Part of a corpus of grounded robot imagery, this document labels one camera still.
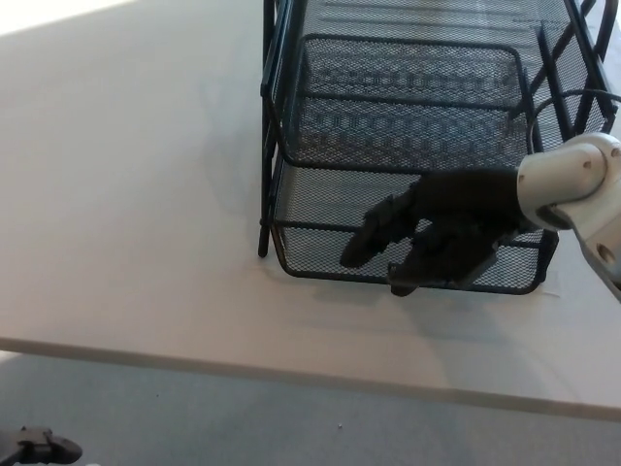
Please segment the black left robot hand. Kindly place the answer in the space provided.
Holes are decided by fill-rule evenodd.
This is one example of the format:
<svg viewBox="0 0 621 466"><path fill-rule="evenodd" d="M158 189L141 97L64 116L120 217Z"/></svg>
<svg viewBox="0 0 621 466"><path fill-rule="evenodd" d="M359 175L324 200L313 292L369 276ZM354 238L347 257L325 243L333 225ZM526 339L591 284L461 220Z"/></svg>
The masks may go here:
<svg viewBox="0 0 621 466"><path fill-rule="evenodd" d="M83 450L75 442L55 435L49 428L21 427L1 430L2 465L70 465L82 458Z"/></svg>

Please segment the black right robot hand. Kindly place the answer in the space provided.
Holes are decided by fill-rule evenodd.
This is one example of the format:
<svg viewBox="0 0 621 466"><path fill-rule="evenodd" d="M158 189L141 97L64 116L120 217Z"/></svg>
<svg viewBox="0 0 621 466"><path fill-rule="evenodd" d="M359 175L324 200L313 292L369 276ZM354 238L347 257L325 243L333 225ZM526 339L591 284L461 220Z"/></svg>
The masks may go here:
<svg viewBox="0 0 621 466"><path fill-rule="evenodd" d="M514 169L426 175L365 212L340 263L358 269L409 239L407 256L387 270L393 294L407 296L420 286L465 287L492 265L503 241L535 228L520 208L517 180Z"/></svg>

